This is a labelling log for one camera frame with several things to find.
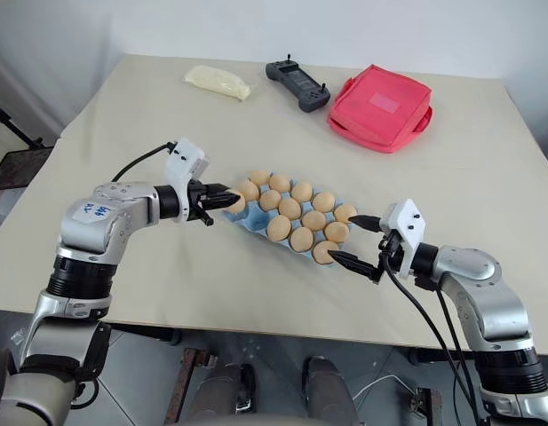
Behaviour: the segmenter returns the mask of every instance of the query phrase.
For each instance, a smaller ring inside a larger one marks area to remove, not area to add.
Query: pink box
[[[381,153],[393,153],[432,119],[432,90],[404,75],[371,65],[349,79],[327,122],[339,135]]]

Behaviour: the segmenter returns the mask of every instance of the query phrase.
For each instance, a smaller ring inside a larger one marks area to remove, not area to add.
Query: blue egg tray
[[[294,179],[291,180],[291,188],[293,188],[297,184],[298,184],[297,180],[294,180]],[[269,185],[261,185],[259,187],[259,192],[260,194],[262,194],[265,191],[269,191],[270,189],[271,188]],[[315,197],[315,195],[317,195],[320,192],[321,190],[317,188],[313,188],[313,197],[311,197],[311,200]],[[282,193],[282,199],[290,198],[290,197],[291,197],[290,193]],[[301,217],[303,217],[305,213],[308,213],[314,210],[313,205],[311,204],[311,201],[301,202],[300,204],[301,204]],[[335,200],[335,207],[333,208],[333,210],[336,209],[341,204],[343,204],[342,200],[339,200],[339,199]],[[325,219],[326,219],[326,225],[336,221],[335,216],[333,215],[333,210],[328,213],[324,213]],[[246,202],[246,207],[240,213],[233,215],[232,213],[228,211],[224,211],[223,214],[230,222],[241,225],[244,228],[246,228],[248,231],[252,233],[258,233],[267,239],[267,232],[266,232],[267,224],[274,217],[279,216],[280,212],[278,209],[264,211],[262,210],[262,208],[259,207],[258,201],[248,201]],[[301,218],[292,220],[291,231],[290,231],[290,235],[288,235],[288,238],[282,241],[277,241],[275,244],[282,244],[283,246],[291,250],[293,253],[309,257],[311,260],[314,261],[313,248],[315,247],[317,243],[321,241],[325,241],[327,239],[325,238],[325,234],[323,230],[314,232],[313,233],[314,243],[313,243],[312,249],[307,251],[302,251],[302,252],[295,251],[291,247],[289,239],[290,239],[291,233],[295,231],[296,229],[300,228],[301,226],[302,226]],[[344,243],[339,243],[337,245],[339,249],[342,249],[344,246]],[[333,264],[325,264],[323,266],[332,266]]]

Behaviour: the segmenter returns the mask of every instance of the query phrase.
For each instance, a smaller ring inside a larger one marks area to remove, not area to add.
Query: egg
[[[270,188],[278,193],[288,193],[291,189],[290,180],[284,175],[272,175],[269,182]]]
[[[286,216],[276,216],[269,221],[266,231],[270,241],[285,240],[291,231],[291,221]]]
[[[240,199],[238,199],[237,202],[235,202],[232,206],[226,207],[226,211],[229,213],[232,213],[233,215],[237,215],[238,213],[241,213],[246,208],[246,200],[244,199],[244,196],[235,189],[229,189],[228,190],[231,193],[235,193],[236,195],[240,195]]]
[[[242,193],[246,201],[255,201],[259,198],[258,187],[249,180],[241,182],[237,189]]]
[[[305,213],[303,217],[301,217],[301,224],[313,232],[323,229],[326,223],[327,220],[325,219],[325,215],[316,210]]]
[[[257,186],[267,185],[270,175],[271,173],[267,170],[254,170],[250,172],[250,180]]]
[[[333,242],[345,242],[348,238],[348,226],[342,222],[331,222],[325,227],[325,237]]]
[[[307,251],[313,246],[313,233],[304,226],[296,229],[290,236],[291,248],[301,253]]]
[[[301,217],[301,206],[292,198],[284,198],[278,206],[280,215],[288,217],[290,220],[299,219]]]
[[[318,264],[332,264],[335,262],[329,253],[329,250],[338,250],[337,243],[333,241],[321,241],[313,249],[313,259]]]
[[[335,195],[332,193],[318,193],[313,198],[313,208],[317,211],[327,213],[335,207]]]
[[[335,209],[335,219],[344,224],[350,224],[349,217],[356,216],[358,212],[353,204],[341,204]]]
[[[277,206],[280,205],[282,196],[277,191],[270,189],[262,193],[262,196],[259,197],[259,207],[264,211],[277,209]]]
[[[299,182],[291,190],[291,197],[298,202],[310,201],[313,197],[313,187],[309,182]]]

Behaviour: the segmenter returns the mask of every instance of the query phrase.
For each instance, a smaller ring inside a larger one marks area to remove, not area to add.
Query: remote controller
[[[298,98],[299,109],[306,113],[325,105],[330,98],[325,83],[318,84],[290,58],[291,55],[288,55],[287,60],[267,64],[267,78],[282,83]]]

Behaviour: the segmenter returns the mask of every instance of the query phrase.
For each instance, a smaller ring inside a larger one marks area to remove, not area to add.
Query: white table
[[[182,82],[196,64],[256,84],[244,102]],[[357,70],[306,67],[336,94]],[[63,131],[49,161],[0,230],[0,309],[31,312],[52,270],[60,220],[125,163],[190,138],[211,158],[206,182],[235,185],[248,170],[307,179],[380,216],[412,198],[427,242],[484,249],[528,307],[548,353],[548,163],[498,80],[413,75],[433,89],[433,121],[396,154],[334,134],[328,108],[311,114],[264,64],[129,56]],[[163,184],[164,154],[126,176]],[[163,221],[136,233],[115,276],[108,320],[437,347],[419,314],[384,278],[375,286],[320,267],[228,223]],[[376,262],[380,235],[353,229],[346,249]],[[409,288],[447,334],[434,294]]]

